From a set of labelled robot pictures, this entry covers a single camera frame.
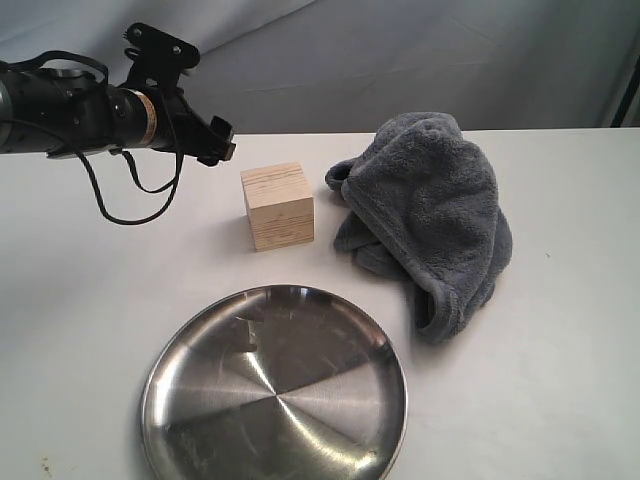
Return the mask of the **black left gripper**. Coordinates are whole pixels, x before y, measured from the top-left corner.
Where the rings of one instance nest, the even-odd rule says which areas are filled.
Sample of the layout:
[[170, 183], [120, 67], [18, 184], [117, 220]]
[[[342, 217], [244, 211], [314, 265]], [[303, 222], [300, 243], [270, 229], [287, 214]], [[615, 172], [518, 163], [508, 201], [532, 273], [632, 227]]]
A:
[[145, 94], [158, 116], [150, 147], [196, 155], [206, 166], [229, 161], [236, 148], [232, 125], [218, 116], [206, 123], [178, 86], [181, 75], [200, 62], [197, 47], [142, 22], [130, 25], [124, 38], [132, 65], [122, 86]]

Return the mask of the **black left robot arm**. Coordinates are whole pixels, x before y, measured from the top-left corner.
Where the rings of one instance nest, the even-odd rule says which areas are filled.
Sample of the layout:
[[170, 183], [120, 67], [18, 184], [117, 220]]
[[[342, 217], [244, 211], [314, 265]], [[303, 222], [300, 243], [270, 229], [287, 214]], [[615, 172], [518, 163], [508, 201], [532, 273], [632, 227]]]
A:
[[67, 51], [46, 51], [1, 65], [1, 151], [44, 152], [150, 148], [214, 166], [232, 158], [232, 126], [203, 120], [178, 82], [200, 61], [198, 49], [145, 23], [124, 34], [132, 65], [126, 80], [110, 84], [108, 68]]

